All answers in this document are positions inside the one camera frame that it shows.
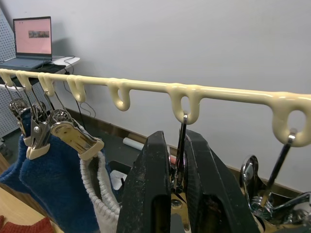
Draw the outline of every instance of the blue knit fabric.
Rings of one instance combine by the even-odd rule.
[[[84,188],[78,153],[51,135],[47,154],[26,159],[19,179],[50,210],[66,233],[93,233],[99,229],[93,205]]]
[[[17,161],[1,174],[0,183],[7,185],[8,187],[10,187],[15,191],[30,194],[32,198],[36,200],[41,205],[41,207],[49,213],[49,210],[46,208],[44,203],[19,180],[19,172],[23,162],[26,159],[27,148],[28,147],[24,143],[23,136],[21,135],[18,141]]]

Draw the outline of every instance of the white wall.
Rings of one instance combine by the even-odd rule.
[[[55,55],[81,57],[75,74],[219,87],[310,93],[310,0],[2,0],[15,17],[52,16]],[[74,99],[57,84],[65,105]],[[97,118],[176,145],[178,121],[168,95],[131,92],[120,112],[106,87],[87,86]],[[259,159],[268,178],[281,150],[268,107],[202,100],[200,132],[227,164]],[[291,117],[302,129],[304,116]],[[310,191],[310,146],[294,148],[277,182]]]

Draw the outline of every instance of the laptop screen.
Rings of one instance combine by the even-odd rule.
[[[14,19],[16,54],[52,54],[51,17]]]

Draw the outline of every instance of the white cylinder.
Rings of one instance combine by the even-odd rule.
[[[123,139],[123,143],[138,150],[142,150],[142,148],[144,147],[144,144],[134,141],[128,137]]]

